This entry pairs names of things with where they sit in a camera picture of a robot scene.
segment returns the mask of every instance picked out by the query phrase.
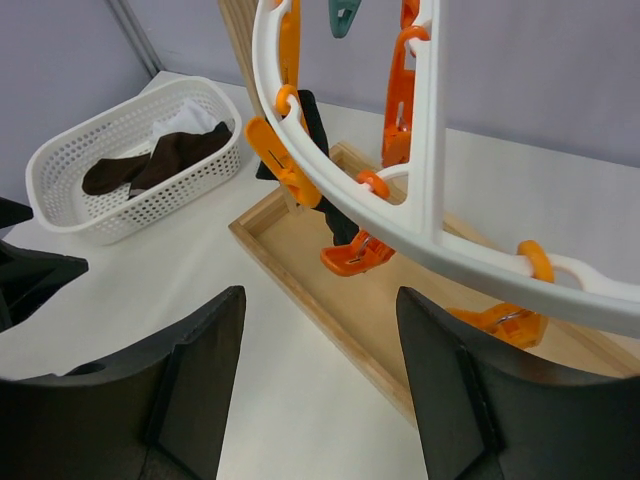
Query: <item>orange clothespin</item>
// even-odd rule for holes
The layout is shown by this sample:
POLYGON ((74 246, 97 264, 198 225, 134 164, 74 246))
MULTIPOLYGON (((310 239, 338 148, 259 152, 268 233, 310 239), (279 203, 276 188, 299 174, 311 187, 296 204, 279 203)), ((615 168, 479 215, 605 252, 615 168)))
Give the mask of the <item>orange clothespin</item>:
MULTIPOLYGON (((373 193, 381 198, 391 194, 388 185, 369 170, 361 172, 356 180, 369 184, 373 193)), ((336 275, 351 277, 388 262, 395 253, 391 247, 360 230, 349 245, 324 248, 320 259, 336 275)))
MULTIPOLYGON (((280 115, 289 113, 287 97, 291 94, 298 99, 298 72, 300 70, 300 0, 291 2, 291 10, 284 14, 280 24, 280 77, 283 87, 278 92, 276 110, 280 115)), ((304 114, 300 116, 300 123, 309 133, 304 114)))
POLYGON ((283 84, 298 88, 300 66, 300 0, 291 2, 291 10, 284 14, 280 24, 280 75, 283 84))
POLYGON ((407 28, 415 21, 420 11, 420 0, 402 0, 400 27, 407 28))
POLYGON ((322 194, 298 167, 264 118, 252 118, 244 132, 251 148, 300 205, 313 208, 320 203, 322 194))
POLYGON ((382 165, 384 167, 409 161, 413 89, 416 73, 405 68, 405 43, 412 38, 424 41, 430 39, 429 33, 424 27, 410 26, 402 30, 396 40, 384 114, 382 139, 382 165))
MULTIPOLYGON (((551 262, 533 240, 518 246, 518 255, 526 256, 533 265, 533 277, 553 283, 551 262)), ((480 330, 519 348, 535 347, 542 341, 549 318, 511 303, 501 303, 484 312, 450 308, 449 313, 480 330)))

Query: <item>white wall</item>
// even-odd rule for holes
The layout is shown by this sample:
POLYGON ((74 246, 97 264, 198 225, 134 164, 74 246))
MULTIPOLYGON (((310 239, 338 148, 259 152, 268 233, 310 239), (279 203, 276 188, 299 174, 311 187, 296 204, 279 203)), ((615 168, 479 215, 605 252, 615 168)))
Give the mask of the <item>white wall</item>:
POLYGON ((0 196, 23 203, 42 143, 150 80, 101 0, 3 1, 0 60, 0 196))
MULTIPOLYGON (((215 0, 129 0, 168 69, 241 83, 215 0)), ((638 0, 449 3, 449 125, 640 166, 638 0)), ((301 0, 301 87, 381 112, 400 0, 364 0, 335 40, 301 0)))

